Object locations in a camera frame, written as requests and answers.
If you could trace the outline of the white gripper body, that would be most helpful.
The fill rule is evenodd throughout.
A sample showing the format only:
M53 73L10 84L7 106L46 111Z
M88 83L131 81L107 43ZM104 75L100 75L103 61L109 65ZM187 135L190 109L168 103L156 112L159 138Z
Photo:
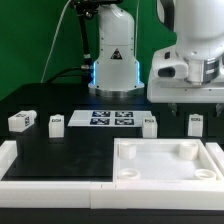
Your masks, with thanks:
M156 103L224 103L224 75L208 84L195 86L183 79L150 74L147 98Z

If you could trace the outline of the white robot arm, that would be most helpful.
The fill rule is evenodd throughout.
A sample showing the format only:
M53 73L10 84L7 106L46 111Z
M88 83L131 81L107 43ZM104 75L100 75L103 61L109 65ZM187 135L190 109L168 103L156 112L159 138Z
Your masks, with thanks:
M154 53L147 84L134 55L134 20L111 3L99 7L100 53L90 92L124 97L147 90L155 103L214 103L224 111L224 0L156 0L157 17L177 35Z

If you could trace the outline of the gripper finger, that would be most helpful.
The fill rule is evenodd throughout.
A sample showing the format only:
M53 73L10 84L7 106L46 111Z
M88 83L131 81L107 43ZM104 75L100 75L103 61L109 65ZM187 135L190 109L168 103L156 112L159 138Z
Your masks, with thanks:
M224 110L224 103L217 103L216 104L216 117L219 117Z
M176 103L168 103L168 107L170 108L173 116L177 115L177 104Z

